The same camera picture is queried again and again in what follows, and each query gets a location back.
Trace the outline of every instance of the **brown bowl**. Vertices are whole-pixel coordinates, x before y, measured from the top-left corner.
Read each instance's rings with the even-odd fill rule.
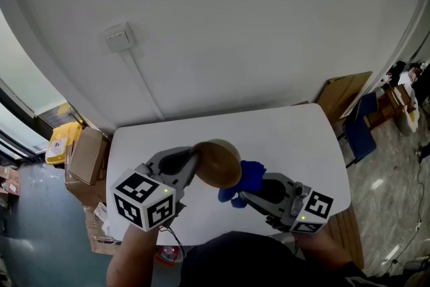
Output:
[[[228,141],[214,139],[200,142],[192,152],[200,154],[196,175],[212,187],[226,189],[238,184],[242,177],[241,156]]]

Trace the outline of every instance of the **white table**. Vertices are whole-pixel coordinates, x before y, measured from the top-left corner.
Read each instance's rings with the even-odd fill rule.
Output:
[[[155,153],[221,138],[231,142],[248,161],[259,161],[267,172],[285,173],[334,199],[330,215],[349,207],[351,196],[345,163],[327,117],[316,104],[192,118],[120,128],[115,132],[107,167],[107,211],[112,235],[121,240],[128,222],[114,208],[109,187],[127,169],[146,163]],[[185,189],[187,206],[172,229],[184,245],[198,245],[229,231],[260,235],[276,233],[265,217],[247,206],[233,208],[218,201],[218,190],[194,177]],[[159,245],[176,245],[162,232]]]

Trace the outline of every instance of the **blue chair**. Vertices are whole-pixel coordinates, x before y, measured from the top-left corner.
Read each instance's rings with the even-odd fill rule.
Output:
[[[364,121],[364,116],[376,112],[377,110],[378,101],[376,100],[376,93],[368,93],[360,98],[343,123],[343,134],[339,138],[345,135],[355,157],[355,159],[347,165],[347,168],[375,151],[376,143]]]

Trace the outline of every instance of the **blue rag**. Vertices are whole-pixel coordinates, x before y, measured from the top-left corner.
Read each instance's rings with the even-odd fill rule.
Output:
[[[258,192],[263,189],[263,174],[266,172],[263,164],[258,161],[241,161],[242,177],[241,180],[232,188],[220,189],[218,200],[227,202],[235,208],[244,208],[247,203],[240,197],[234,198],[239,192]]]

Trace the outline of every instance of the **white cube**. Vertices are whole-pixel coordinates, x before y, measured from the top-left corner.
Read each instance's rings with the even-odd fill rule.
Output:
[[[149,231],[175,215],[175,188],[128,169],[111,186],[117,213]]]

